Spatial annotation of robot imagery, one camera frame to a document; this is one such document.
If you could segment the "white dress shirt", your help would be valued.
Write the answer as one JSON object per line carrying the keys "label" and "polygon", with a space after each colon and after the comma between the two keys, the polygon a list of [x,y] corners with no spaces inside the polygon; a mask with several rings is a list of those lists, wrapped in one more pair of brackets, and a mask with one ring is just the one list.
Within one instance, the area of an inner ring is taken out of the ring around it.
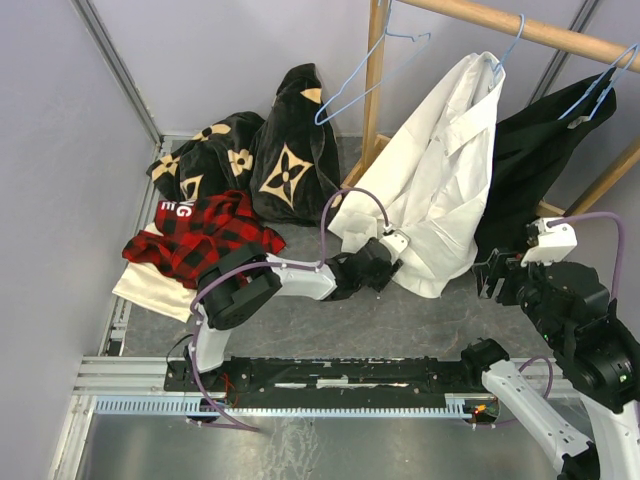
{"label": "white dress shirt", "polygon": [[408,239],[393,280],[425,298],[471,267],[505,78],[490,52],[449,70],[340,203],[328,228],[343,251],[359,250],[391,223]]}

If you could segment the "black button shirt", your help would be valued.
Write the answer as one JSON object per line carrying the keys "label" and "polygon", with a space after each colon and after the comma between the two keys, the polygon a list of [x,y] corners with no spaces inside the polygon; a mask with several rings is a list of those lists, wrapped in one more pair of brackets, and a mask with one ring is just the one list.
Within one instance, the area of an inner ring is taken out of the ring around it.
{"label": "black button shirt", "polygon": [[571,121],[591,111],[600,86],[572,114],[558,119],[598,76],[545,96],[497,124],[487,205],[475,233],[478,262],[495,248],[521,251],[526,247],[526,225],[535,220],[539,202],[577,146],[616,112],[612,90],[591,121],[568,128]]}

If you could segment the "red black plaid shirt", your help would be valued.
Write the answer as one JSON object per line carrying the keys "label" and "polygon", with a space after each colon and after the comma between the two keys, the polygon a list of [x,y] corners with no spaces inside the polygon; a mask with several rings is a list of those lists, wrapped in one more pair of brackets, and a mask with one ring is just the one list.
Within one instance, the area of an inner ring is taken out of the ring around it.
{"label": "red black plaid shirt", "polygon": [[128,241],[123,258],[150,263],[189,289],[208,267],[246,244],[272,254],[286,246],[278,232],[261,223],[250,196],[237,190],[195,201],[161,200],[154,226],[154,233],[141,230]]}

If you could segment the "light blue hanger with shirt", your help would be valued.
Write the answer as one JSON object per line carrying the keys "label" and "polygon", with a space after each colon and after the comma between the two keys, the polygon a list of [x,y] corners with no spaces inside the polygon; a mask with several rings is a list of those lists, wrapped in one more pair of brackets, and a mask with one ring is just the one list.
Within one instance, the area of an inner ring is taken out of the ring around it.
{"label": "light blue hanger with shirt", "polygon": [[593,108],[587,115],[578,116],[575,120],[571,121],[568,125],[569,129],[575,129],[582,123],[589,122],[596,115],[600,106],[604,103],[606,97],[614,89],[618,80],[630,69],[633,62],[636,60],[639,54],[639,44],[634,43],[623,51],[610,65],[606,72],[600,74],[585,90],[585,92],[559,117],[559,120],[563,120],[572,114],[581,104],[585,103],[591,94],[595,92],[600,86],[598,97],[593,105]]}

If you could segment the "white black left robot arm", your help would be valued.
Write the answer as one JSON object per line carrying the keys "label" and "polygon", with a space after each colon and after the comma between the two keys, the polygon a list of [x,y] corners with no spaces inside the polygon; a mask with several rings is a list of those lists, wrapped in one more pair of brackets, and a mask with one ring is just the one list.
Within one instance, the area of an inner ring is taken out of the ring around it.
{"label": "white black left robot arm", "polygon": [[280,258],[258,243],[222,257],[197,279],[192,306],[199,320],[189,346],[187,379],[201,390],[215,387],[231,331],[272,298],[342,301],[363,288],[380,292],[402,266],[400,256],[408,246],[404,234],[392,231],[324,263]]}

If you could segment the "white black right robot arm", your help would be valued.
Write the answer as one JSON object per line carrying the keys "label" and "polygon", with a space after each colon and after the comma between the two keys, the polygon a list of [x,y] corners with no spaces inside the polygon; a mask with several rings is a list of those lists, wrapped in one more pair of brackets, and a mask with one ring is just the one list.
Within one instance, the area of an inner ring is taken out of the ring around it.
{"label": "white black right robot arm", "polygon": [[505,405],[558,478],[638,478],[639,344],[618,319],[617,302],[596,270],[569,261],[526,263],[505,249],[471,270],[480,296],[518,306],[531,321],[579,393],[593,435],[581,435],[564,420],[492,339],[462,351],[463,386],[485,388]]}

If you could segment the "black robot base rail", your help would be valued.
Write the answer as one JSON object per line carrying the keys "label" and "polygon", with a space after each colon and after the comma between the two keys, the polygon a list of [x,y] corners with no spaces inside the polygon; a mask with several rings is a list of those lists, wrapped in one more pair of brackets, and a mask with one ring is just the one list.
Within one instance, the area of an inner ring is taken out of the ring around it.
{"label": "black robot base rail", "polygon": [[487,398],[466,360],[292,359],[232,357],[194,374],[187,358],[166,362],[163,389],[196,394],[187,420],[248,431],[251,417],[452,417],[470,415],[466,401]]}

